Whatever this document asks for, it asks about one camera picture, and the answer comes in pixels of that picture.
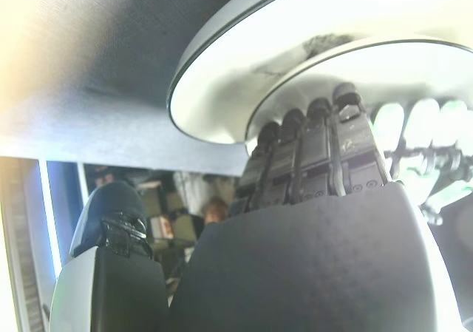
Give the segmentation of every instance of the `black panel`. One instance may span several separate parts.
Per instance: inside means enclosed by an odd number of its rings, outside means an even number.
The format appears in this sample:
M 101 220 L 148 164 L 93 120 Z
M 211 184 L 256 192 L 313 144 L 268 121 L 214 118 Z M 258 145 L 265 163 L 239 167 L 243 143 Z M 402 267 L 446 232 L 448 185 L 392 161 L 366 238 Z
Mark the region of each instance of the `black panel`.
M 159 332 L 168 302 L 161 265 L 98 248 L 91 332 Z
M 423 241 L 401 186 L 208 226 L 172 331 L 434 331 Z

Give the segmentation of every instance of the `white side casing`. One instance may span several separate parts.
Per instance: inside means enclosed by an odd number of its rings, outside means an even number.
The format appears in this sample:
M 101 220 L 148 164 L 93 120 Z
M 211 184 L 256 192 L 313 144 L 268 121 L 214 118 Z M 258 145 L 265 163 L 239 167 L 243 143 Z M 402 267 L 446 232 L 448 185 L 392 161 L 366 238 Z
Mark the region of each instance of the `white side casing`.
M 97 247 L 67 263 L 52 297 L 50 332 L 90 332 Z

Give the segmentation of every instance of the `blue light strip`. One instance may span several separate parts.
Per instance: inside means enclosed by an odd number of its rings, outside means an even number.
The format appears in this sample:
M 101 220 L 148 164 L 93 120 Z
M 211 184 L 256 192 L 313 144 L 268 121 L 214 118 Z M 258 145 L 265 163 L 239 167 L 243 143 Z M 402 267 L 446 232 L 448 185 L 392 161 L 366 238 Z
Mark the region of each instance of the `blue light strip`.
M 39 173 L 41 176 L 41 187 L 43 188 L 44 211 L 46 212 L 47 232 L 50 236 L 50 247 L 52 255 L 52 264 L 54 266 L 54 275 L 56 279 L 62 270 L 61 255 L 59 254 L 58 235 L 56 234 L 56 225 L 54 223 L 54 212 L 52 210 L 50 176 L 47 173 L 47 162 L 39 160 Z

